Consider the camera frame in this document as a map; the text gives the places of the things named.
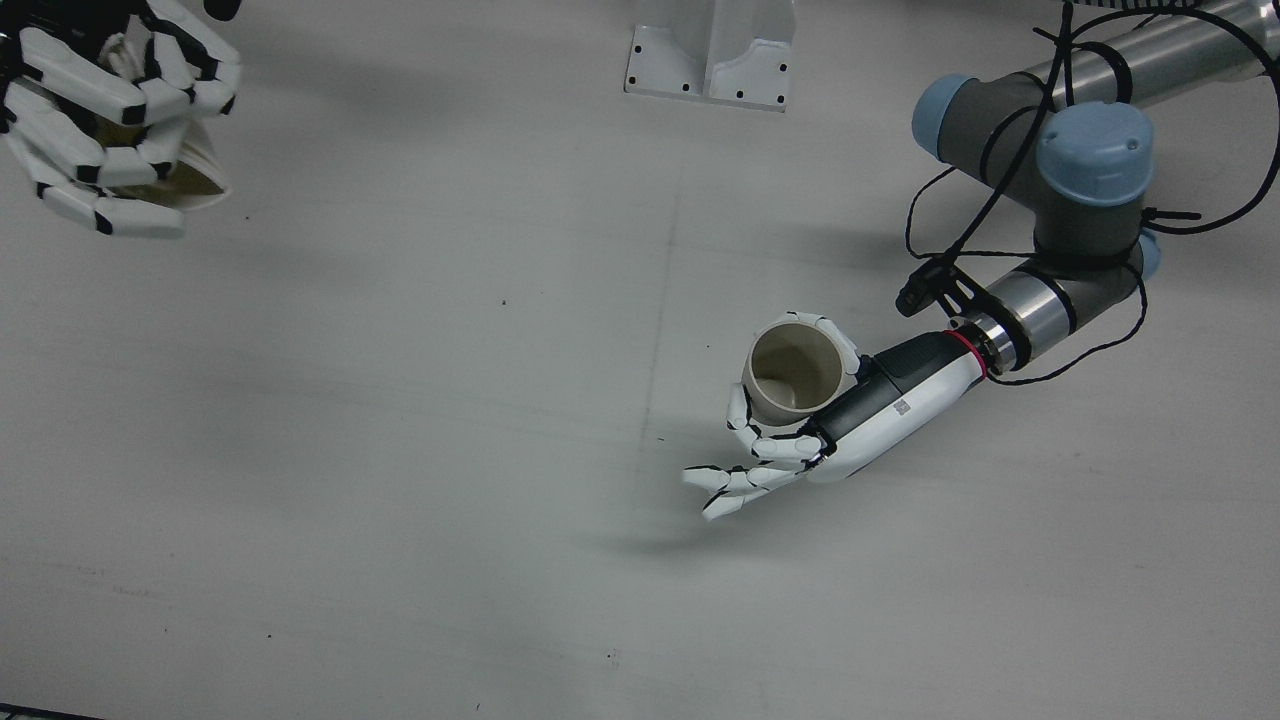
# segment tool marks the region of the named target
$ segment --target robotic hand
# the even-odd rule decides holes
[[[951,406],[986,377],[966,332],[927,333],[874,356],[819,315],[788,313],[756,334],[732,386],[728,429],[762,462],[689,468],[684,480],[712,493],[708,520],[800,478],[852,475]],[[794,432],[765,434],[760,423]]]
[[[219,19],[238,5],[205,3]],[[0,131],[54,213],[178,237],[182,210],[225,196],[200,118],[230,111],[239,55],[177,0],[0,1]]]
[[[910,316],[937,304],[950,329],[874,356],[859,357],[817,315],[790,314],[762,332],[728,409],[730,430],[762,462],[686,469],[686,483],[712,493],[705,518],[733,512],[801,477],[831,482],[851,475],[983,378],[1021,384],[1061,374],[1093,351],[1042,378],[997,379],[1134,292],[1146,299],[1143,282],[1160,264],[1149,231],[1165,228],[1149,220],[1144,205],[1153,128],[1138,105],[1210,81],[1256,77],[1260,61],[1280,100],[1274,60],[1280,55],[1280,5],[1143,3],[1153,9],[1121,3],[1126,9],[1110,18],[1143,12],[1161,18],[1107,42],[1083,44],[1074,42],[1071,5],[1064,4],[1053,61],[991,82],[947,76],[924,92],[911,118],[916,142],[992,186],[993,197],[1004,195],[1032,210],[1036,252],[987,287],[955,265],[964,238],[955,252],[932,256],[911,273],[896,305]],[[1060,73],[1066,65],[1070,77]],[[1221,227],[1252,209],[1268,186],[1270,178],[1249,205],[1222,220],[1174,229],[1187,234]],[[797,427],[769,436],[762,423]]]

